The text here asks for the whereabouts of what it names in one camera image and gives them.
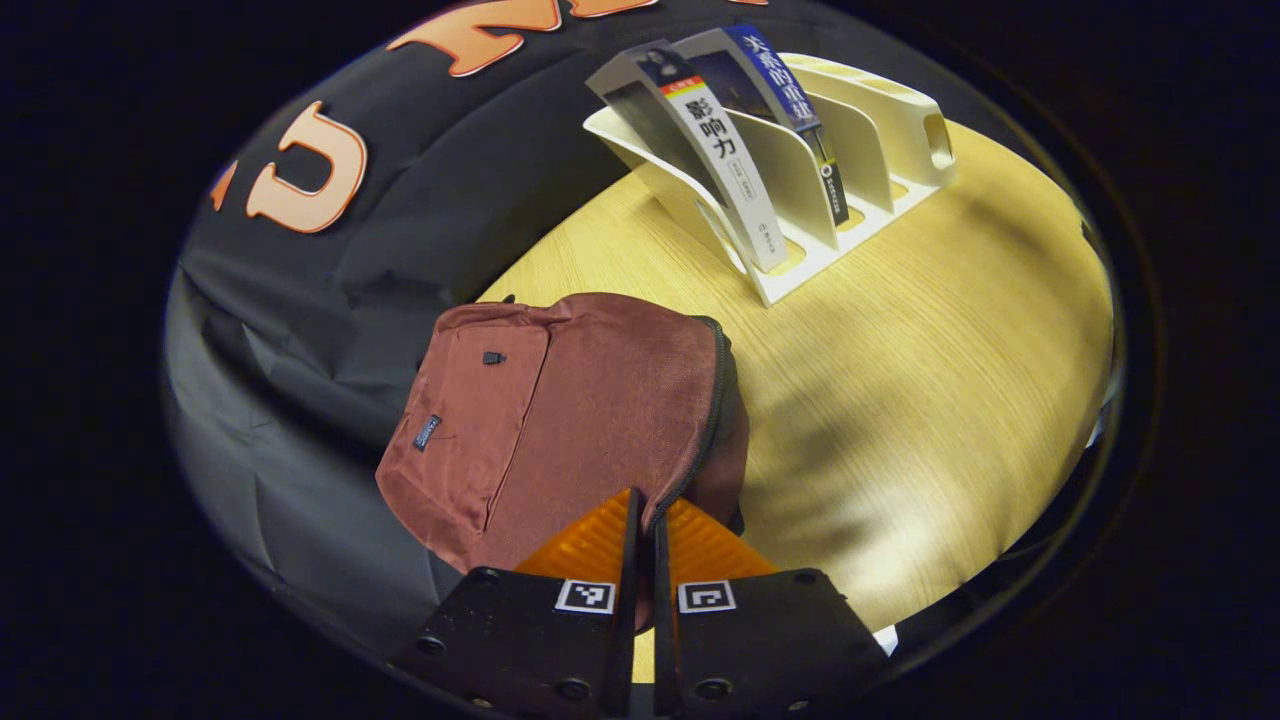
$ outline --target wooden table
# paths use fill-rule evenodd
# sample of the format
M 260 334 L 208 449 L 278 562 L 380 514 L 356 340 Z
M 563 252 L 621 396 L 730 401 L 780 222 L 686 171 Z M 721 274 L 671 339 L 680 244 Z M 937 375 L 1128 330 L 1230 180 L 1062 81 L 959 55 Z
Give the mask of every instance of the wooden table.
M 878 630 L 986 568 L 1044 510 L 1097 419 L 1108 283 L 1038 169 L 948 124 L 954 184 L 765 309 L 628 174 L 481 300 L 609 291 L 717 318 L 751 441 L 744 539 L 831 575 Z M 637 643 L 636 680 L 652 682 Z

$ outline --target black fabric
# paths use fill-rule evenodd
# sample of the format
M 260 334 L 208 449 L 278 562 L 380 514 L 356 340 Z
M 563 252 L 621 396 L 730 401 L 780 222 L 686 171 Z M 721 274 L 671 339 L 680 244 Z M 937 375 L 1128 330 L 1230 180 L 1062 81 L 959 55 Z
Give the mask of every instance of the black fabric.
M 589 20 L 566 12 L 561 29 L 521 31 L 517 53 L 466 78 L 449 77 L 452 59 L 434 47 L 372 49 L 285 102 L 236 152 L 221 210 L 201 202 L 173 278 L 170 434 L 197 501 L 256 577 L 371 648 L 394 646 L 435 607 L 452 580 L 422 562 L 372 473 L 436 316 L 623 174 L 581 128 L 600 106 L 584 85 L 591 72 L 625 47 L 740 22 L 780 51 L 916 87 L 947 117 L 1020 150 L 942 70 L 805 0 L 668 0 Z M 276 150 L 316 100 L 367 145 L 358 193 L 314 234 L 247 218 L 252 179 L 269 161 L 298 187 L 324 182 L 316 154 Z

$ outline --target book cover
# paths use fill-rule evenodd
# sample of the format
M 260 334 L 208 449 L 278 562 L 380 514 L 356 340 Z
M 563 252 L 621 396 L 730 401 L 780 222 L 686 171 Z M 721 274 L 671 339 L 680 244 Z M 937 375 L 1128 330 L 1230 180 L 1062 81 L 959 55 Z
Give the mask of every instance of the book cover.
M 623 50 L 586 81 L 649 149 L 700 182 L 727 210 L 758 268 L 787 258 L 764 182 L 732 119 L 698 70 L 655 41 Z
M 840 167 L 823 143 L 822 122 L 804 88 L 758 29 L 748 24 L 716 28 L 672 47 L 689 58 L 722 105 L 795 131 L 818 161 L 832 222 L 838 227 L 849 219 Z

